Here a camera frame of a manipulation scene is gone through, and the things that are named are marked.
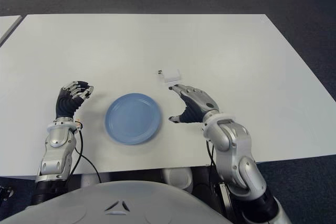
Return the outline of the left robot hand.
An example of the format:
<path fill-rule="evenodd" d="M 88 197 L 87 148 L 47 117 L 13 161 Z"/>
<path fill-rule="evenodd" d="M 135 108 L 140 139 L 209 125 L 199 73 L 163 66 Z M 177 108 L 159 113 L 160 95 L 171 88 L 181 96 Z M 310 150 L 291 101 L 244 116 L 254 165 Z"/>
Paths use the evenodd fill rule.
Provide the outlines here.
<path fill-rule="evenodd" d="M 61 117 L 73 118 L 94 91 L 94 87 L 84 81 L 72 81 L 60 89 L 56 101 L 56 119 Z"/>

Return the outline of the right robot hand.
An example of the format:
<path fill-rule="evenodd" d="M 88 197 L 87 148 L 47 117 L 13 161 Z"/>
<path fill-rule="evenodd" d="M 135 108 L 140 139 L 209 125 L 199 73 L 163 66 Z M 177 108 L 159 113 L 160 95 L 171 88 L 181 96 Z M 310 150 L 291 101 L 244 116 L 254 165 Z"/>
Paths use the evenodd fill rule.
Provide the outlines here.
<path fill-rule="evenodd" d="M 182 114 L 169 117 L 173 123 L 202 123 L 206 114 L 219 112 L 217 103 L 201 89 L 176 84 L 169 90 L 177 93 L 186 106 Z"/>

